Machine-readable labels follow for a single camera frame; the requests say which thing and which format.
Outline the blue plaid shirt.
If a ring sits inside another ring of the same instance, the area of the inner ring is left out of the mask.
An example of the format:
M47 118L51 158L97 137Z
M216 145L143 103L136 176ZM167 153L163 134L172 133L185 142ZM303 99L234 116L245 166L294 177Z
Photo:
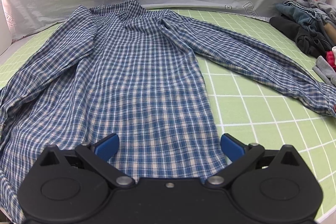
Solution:
M135 178L206 177L227 165L202 57L335 118L335 88L251 36L136 0L78 7L1 88L1 207L45 146L73 149L110 133L111 163Z

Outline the teal blue garment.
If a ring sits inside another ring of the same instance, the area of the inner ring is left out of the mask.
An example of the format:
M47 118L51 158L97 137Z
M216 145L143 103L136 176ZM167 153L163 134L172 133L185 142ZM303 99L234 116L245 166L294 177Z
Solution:
M287 0L275 5L278 12L287 16L310 34L325 34L324 25L335 27L335 22L325 12L318 8L309 8L296 1Z

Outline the red garment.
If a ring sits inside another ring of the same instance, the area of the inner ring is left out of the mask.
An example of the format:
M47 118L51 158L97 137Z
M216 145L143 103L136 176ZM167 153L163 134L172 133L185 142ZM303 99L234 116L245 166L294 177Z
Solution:
M326 61L334 69L334 71L336 71L335 57L332 51L326 52Z

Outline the black garment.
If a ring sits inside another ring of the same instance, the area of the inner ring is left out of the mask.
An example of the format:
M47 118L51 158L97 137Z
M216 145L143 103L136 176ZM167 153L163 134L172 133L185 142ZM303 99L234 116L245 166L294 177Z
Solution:
M299 24L282 16L273 16L269 23L288 39L292 40L301 52L308 56L325 58L326 50L318 38L314 38L306 29Z

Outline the light grey garment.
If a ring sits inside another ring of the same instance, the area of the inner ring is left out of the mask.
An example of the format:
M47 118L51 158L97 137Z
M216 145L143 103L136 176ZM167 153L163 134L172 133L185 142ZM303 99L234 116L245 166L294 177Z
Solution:
M322 56L319 56L316 59L313 71L323 80L324 83L336 86L335 70Z

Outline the grey garment on pile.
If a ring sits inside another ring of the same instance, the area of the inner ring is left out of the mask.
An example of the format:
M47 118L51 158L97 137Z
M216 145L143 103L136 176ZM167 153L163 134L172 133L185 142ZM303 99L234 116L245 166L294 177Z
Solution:
M335 24L335 6L321 2L319 0L296 0L300 5L311 8L321 15L325 22Z

